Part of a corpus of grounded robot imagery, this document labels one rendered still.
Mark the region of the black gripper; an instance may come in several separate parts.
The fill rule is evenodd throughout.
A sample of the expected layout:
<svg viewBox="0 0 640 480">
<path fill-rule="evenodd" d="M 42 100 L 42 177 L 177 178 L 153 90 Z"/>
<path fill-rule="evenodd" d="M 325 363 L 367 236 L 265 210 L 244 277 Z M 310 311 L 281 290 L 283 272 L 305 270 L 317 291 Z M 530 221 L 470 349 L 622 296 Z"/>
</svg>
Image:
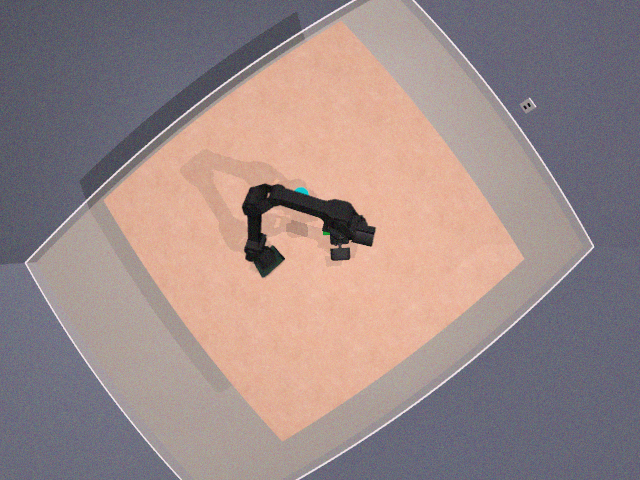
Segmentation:
<svg viewBox="0 0 640 480">
<path fill-rule="evenodd" d="M 330 234 L 330 244 L 334 246 L 338 246 L 338 248 L 331 248 L 331 260 L 332 261 L 340 261 L 340 260 L 349 260 L 350 257 L 350 248 L 342 248 L 343 244 L 348 244 L 349 237 L 345 237 L 343 239 L 336 239 Z"/>
</svg>

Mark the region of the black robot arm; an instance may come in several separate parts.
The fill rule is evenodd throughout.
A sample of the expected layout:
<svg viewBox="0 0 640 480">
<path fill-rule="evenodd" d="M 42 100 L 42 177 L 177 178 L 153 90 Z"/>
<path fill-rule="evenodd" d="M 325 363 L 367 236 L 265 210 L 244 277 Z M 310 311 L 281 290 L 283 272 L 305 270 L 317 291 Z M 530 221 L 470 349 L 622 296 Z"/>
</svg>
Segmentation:
<svg viewBox="0 0 640 480">
<path fill-rule="evenodd" d="M 268 194 L 270 193 L 269 198 Z M 346 236 L 351 242 L 373 246 L 374 226 L 368 226 L 363 215 L 359 215 L 353 205 L 344 200 L 322 200 L 282 185 L 266 183 L 250 187 L 242 205 L 247 215 L 248 239 L 244 247 L 245 260 L 256 262 L 266 270 L 276 261 L 274 252 L 265 246 L 266 235 L 262 233 L 262 214 L 274 206 L 284 206 L 320 218 L 324 224 L 322 231 L 329 232 L 336 239 Z"/>
</svg>

